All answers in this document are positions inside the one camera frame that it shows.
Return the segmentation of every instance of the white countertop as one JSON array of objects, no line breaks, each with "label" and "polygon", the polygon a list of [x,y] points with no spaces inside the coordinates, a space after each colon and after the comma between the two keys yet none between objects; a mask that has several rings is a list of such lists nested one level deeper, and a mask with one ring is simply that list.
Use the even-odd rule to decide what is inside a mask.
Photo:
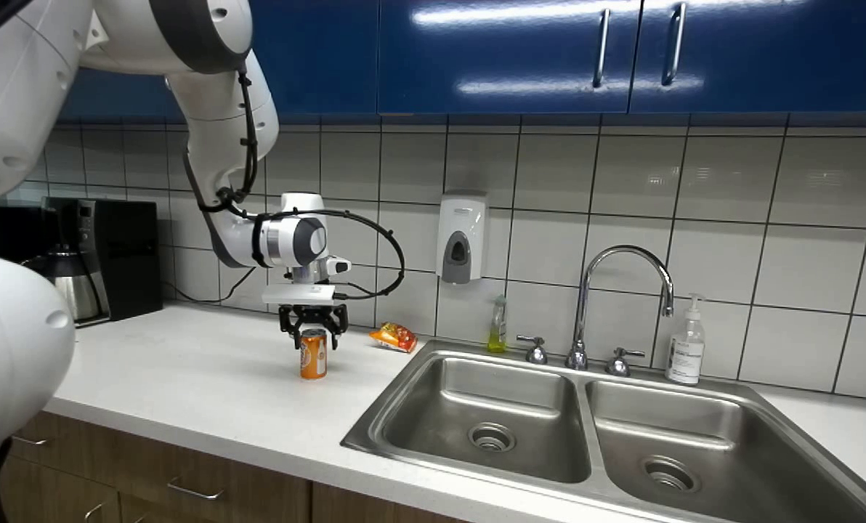
[{"label": "white countertop", "polygon": [[[344,334],[327,375],[301,381],[273,317],[169,305],[81,330],[71,369],[45,410],[462,520],[637,520],[343,449],[407,362]],[[757,392],[866,481],[866,402]]]}]

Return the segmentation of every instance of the wall-mounted soap dispenser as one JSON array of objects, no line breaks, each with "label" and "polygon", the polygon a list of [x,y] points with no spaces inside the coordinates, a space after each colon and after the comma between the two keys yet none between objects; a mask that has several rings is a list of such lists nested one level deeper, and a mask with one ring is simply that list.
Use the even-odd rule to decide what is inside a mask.
[{"label": "wall-mounted soap dispenser", "polygon": [[487,202],[483,195],[448,195],[439,203],[436,277],[442,282],[475,282],[484,266]]}]

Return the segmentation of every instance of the upper cabinet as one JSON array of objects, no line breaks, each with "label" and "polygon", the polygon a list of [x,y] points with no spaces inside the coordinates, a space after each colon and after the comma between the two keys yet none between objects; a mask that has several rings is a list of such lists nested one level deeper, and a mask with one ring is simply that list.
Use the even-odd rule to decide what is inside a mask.
[{"label": "upper cabinet", "polygon": [[[281,119],[866,110],[866,0],[249,0]],[[67,119],[180,119],[81,74]]]},{"label": "upper cabinet", "polygon": [[638,0],[387,0],[379,115],[623,115]]},{"label": "upper cabinet", "polygon": [[644,0],[629,110],[866,110],[866,0]]},{"label": "upper cabinet", "polygon": [[253,0],[278,116],[378,116],[379,0]]}]

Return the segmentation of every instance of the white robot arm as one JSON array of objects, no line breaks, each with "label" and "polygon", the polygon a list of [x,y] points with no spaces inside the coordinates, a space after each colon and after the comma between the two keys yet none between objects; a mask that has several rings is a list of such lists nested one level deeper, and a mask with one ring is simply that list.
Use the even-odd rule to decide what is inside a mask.
[{"label": "white robot arm", "polygon": [[[79,64],[166,77],[188,125],[186,167],[221,263],[281,263],[297,285],[330,288],[327,277],[349,263],[324,251],[321,216],[330,212],[320,216],[320,195],[285,195],[278,216],[240,211],[278,135],[249,33],[246,0],[0,0],[0,195],[36,164]],[[281,308],[281,330],[297,340],[299,317],[336,325],[334,296],[315,291]],[[71,320],[52,285],[0,263],[0,443],[52,399],[70,356]]]}]

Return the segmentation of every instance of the double sink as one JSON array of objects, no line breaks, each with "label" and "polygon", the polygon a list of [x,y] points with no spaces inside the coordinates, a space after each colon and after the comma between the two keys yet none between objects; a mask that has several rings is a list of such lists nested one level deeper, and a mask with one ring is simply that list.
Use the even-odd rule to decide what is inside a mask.
[{"label": "double sink", "polygon": [[343,445],[653,520],[866,520],[866,482],[731,384],[429,343]]}]

